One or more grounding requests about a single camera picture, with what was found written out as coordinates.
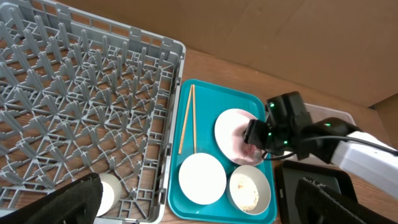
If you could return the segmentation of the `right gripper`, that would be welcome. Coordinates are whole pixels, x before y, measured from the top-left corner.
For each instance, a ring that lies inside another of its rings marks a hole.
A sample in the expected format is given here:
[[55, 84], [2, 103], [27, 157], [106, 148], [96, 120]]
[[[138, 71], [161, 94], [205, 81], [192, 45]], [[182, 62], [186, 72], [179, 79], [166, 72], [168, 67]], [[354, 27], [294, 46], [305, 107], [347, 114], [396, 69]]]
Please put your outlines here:
[[274, 150], [273, 129], [273, 121], [250, 119], [243, 131], [244, 142], [271, 153]]

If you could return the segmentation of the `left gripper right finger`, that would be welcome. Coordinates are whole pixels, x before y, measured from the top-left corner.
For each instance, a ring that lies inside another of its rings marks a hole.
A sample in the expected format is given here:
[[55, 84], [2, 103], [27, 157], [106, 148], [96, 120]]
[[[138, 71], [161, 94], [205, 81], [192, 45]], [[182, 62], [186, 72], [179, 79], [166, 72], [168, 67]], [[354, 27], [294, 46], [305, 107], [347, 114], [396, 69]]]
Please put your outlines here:
[[309, 177], [298, 181], [295, 205], [302, 223], [397, 224]]

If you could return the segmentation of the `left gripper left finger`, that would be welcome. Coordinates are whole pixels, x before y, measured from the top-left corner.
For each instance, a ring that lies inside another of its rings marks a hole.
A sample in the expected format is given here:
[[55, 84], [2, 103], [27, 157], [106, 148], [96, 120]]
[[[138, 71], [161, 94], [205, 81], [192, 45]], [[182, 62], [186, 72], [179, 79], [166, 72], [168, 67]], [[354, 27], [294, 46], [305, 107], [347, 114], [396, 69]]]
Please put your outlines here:
[[92, 224], [103, 196], [103, 185], [97, 173], [82, 178], [1, 217], [4, 224]]

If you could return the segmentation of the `white paper cup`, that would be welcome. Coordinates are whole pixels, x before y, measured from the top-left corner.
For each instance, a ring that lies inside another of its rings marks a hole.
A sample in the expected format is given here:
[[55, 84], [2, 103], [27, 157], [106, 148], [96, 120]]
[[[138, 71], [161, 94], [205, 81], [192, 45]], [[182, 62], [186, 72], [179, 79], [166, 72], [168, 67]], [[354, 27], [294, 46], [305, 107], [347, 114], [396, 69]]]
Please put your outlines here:
[[122, 185], [116, 176], [101, 173], [99, 177], [103, 186], [103, 193], [101, 204], [96, 214], [97, 217], [110, 211], [120, 200], [122, 194]]

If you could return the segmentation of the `grey bowl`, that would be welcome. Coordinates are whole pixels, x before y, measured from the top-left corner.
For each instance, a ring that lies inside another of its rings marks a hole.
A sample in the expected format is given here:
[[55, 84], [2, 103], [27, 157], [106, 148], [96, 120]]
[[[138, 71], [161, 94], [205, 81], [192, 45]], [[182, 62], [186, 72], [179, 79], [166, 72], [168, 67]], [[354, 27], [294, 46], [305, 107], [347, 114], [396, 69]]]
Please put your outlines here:
[[271, 203], [271, 186], [256, 167], [244, 165], [230, 175], [226, 194], [234, 208], [247, 215], [260, 215]]

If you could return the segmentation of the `pile of white rice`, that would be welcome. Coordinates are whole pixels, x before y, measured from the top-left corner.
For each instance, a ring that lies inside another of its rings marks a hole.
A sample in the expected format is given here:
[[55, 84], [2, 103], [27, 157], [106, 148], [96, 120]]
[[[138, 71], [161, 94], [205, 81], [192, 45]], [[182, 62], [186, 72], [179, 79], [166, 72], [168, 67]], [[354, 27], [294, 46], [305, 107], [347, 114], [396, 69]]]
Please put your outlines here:
[[252, 179], [244, 174], [231, 178], [231, 195], [235, 204], [243, 211], [253, 210], [259, 201], [259, 193]]

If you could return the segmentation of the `pink small bowl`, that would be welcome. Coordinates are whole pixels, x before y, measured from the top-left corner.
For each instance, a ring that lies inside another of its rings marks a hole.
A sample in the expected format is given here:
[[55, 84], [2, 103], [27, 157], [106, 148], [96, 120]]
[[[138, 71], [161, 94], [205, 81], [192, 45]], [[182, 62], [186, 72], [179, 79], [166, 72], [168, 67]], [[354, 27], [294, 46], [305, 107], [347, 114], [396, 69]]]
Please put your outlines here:
[[178, 182], [183, 194], [193, 203], [210, 205], [226, 189], [226, 172], [221, 162], [206, 153], [188, 156], [180, 166]]

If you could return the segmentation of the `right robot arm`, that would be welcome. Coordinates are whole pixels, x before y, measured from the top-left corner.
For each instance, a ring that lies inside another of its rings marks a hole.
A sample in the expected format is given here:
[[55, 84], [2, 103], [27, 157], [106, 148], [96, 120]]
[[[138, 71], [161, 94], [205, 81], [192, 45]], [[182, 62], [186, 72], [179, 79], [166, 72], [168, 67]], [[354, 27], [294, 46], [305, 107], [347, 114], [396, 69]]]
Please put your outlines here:
[[265, 121], [252, 119], [243, 131], [243, 141], [276, 160], [314, 155], [397, 197], [397, 149], [342, 119], [331, 117], [313, 122], [299, 92], [267, 100]]

